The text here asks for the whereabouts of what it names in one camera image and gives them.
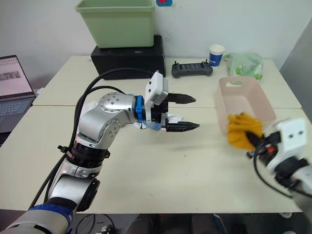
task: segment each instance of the green plastic bin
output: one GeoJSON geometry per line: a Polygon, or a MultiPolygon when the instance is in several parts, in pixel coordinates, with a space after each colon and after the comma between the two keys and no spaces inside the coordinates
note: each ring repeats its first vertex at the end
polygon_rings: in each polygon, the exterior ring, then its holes
{"type": "Polygon", "coordinates": [[[75,9],[99,48],[154,45],[152,0],[82,0],[75,9]]]}

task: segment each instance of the green patterned bag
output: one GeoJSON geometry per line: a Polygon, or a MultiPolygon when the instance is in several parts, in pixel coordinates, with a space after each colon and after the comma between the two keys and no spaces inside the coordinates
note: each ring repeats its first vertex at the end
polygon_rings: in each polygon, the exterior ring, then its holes
{"type": "Polygon", "coordinates": [[[252,52],[242,54],[228,54],[223,56],[228,67],[228,74],[231,77],[254,77],[257,80],[262,79],[263,58],[252,52]]]}

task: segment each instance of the yellow cloth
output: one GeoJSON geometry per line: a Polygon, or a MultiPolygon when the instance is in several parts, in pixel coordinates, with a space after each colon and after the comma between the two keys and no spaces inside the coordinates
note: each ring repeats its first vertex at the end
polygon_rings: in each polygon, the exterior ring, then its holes
{"type": "Polygon", "coordinates": [[[240,149],[254,150],[254,146],[249,142],[246,131],[252,132],[258,137],[262,136],[262,122],[250,117],[246,113],[239,115],[229,115],[228,141],[240,149]]]}

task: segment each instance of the laptop keyboard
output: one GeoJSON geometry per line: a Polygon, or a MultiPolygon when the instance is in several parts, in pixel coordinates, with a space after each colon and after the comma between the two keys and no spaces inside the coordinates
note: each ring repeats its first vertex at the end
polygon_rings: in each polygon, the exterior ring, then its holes
{"type": "Polygon", "coordinates": [[[31,99],[0,103],[0,117],[24,113],[31,99]]]}

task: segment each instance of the blue cup label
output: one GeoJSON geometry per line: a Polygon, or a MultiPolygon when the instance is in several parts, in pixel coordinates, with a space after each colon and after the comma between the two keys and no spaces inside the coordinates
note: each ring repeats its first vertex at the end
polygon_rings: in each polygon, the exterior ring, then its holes
{"type": "Polygon", "coordinates": [[[209,63],[212,67],[217,67],[220,65],[222,59],[222,55],[213,55],[210,53],[209,55],[209,63]]]}

